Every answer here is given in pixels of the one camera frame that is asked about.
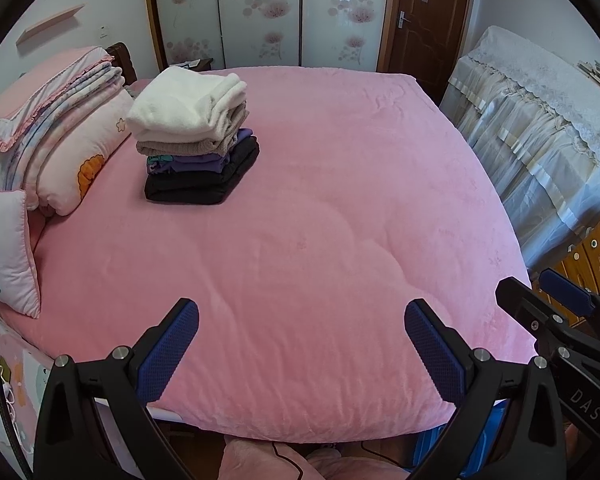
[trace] wooden headboard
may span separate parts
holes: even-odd
[[[134,64],[131,61],[129,50],[124,43],[116,43],[106,49],[110,56],[114,57],[111,62],[113,66],[119,66],[122,69],[122,77],[125,78],[125,85],[131,85],[138,80]]]

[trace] white folded towel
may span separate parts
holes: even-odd
[[[231,123],[229,110],[245,100],[246,89],[235,74],[203,75],[172,66],[136,98],[126,124],[140,141],[220,140]]]

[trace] purple folded clothing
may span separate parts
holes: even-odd
[[[250,128],[240,128],[236,135],[236,144],[253,135]],[[231,152],[225,156],[217,153],[205,155],[158,155],[149,156],[146,160],[146,170],[149,174],[179,173],[181,171],[213,171],[222,173],[224,167],[231,160]]]

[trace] sliding wardrobe door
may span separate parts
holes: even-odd
[[[169,64],[214,58],[224,68],[218,0],[157,0]]]
[[[299,64],[300,0],[219,0],[219,4],[228,68]]]
[[[302,65],[374,72],[386,0],[303,0]]]

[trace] black folded clothing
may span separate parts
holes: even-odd
[[[224,202],[258,158],[260,146],[255,137],[239,142],[222,173],[181,171],[147,176],[144,195],[154,202],[213,205]]]

